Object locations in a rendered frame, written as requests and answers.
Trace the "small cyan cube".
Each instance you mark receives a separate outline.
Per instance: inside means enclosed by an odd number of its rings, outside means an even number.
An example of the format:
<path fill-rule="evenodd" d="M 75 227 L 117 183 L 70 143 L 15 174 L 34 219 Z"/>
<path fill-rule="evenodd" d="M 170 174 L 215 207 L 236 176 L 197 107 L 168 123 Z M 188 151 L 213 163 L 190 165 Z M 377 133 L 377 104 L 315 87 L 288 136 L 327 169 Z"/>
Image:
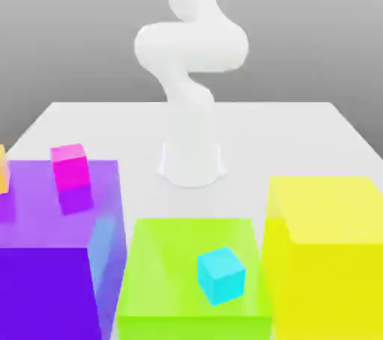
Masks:
<path fill-rule="evenodd" d="M 245 278 L 245 266 L 229 246 L 197 257 L 197 283 L 211 306 L 242 297 Z"/>

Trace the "large green box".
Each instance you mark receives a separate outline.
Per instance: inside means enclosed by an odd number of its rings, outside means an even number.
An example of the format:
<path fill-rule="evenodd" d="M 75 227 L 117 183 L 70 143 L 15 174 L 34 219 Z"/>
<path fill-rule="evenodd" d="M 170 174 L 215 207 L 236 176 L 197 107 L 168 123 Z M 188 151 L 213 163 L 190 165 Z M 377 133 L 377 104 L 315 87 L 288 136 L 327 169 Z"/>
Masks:
<path fill-rule="evenodd" d="M 197 283 L 197 257 L 225 246 L 245 266 L 245 293 L 211 306 Z M 119 340 L 270 340 L 272 310 L 252 221 L 137 219 L 117 329 Z"/>

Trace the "large yellow box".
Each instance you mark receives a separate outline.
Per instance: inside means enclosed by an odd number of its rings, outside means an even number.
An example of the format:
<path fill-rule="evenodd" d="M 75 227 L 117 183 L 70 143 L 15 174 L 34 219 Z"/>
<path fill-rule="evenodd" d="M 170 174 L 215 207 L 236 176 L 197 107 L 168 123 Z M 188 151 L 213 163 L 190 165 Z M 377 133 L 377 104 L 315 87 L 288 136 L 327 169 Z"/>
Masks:
<path fill-rule="evenodd" d="M 383 340 L 383 192 L 369 177 L 270 177 L 262 264 L 273 340 Z"/>

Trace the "small orange cube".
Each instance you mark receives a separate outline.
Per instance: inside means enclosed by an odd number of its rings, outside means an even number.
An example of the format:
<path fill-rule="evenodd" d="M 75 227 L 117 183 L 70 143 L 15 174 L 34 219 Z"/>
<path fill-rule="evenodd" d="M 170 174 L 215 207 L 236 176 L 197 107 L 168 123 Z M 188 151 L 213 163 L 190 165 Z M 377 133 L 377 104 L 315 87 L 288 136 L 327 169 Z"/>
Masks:
<path fill-rule="evenodd" d="M 0 195 L 8 193 L 10 184 L 10 169 L 4 145 L 0 144 Z"/>

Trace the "large purple box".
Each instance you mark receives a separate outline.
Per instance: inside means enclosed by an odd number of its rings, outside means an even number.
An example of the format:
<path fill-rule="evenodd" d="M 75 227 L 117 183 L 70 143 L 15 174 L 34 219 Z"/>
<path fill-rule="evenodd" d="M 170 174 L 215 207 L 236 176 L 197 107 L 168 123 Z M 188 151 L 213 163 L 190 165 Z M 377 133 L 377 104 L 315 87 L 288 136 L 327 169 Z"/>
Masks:
<path fill-rule="evenodd" d="M 126 266 L 118 164 L 59 192 L 52 164 L 10 162 L 0 195 L 0 340 L 110 340 Z"/>

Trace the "small magenta cube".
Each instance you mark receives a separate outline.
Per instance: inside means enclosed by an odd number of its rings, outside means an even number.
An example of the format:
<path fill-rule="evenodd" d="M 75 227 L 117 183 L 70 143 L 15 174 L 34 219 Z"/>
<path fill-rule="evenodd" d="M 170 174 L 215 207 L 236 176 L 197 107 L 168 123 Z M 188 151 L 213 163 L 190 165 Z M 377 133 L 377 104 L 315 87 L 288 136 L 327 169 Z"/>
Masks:
<path fill-rule="evenodd" d="M 50 157 L 59 192 L 88 186 L 91 183 L 88 158 L 82 144 L 51 148 Z"/>

